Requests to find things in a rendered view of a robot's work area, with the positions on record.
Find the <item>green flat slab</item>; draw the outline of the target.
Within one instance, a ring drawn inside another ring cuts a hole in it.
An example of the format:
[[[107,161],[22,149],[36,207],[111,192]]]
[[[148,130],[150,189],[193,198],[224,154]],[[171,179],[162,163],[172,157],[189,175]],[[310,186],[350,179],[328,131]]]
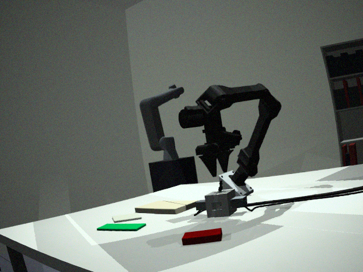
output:
[[[133,223],[133,224],[106,224],[99,228],[97,231],[138,231],[146,226],[146,223]]]

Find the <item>red rectangular block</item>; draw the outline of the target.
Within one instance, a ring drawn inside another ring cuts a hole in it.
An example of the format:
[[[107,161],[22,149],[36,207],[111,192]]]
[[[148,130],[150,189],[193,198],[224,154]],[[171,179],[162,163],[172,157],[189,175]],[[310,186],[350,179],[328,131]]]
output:
[[[186,232],[182,238],[183,245],[211,243],[222,240],[222,229]]]

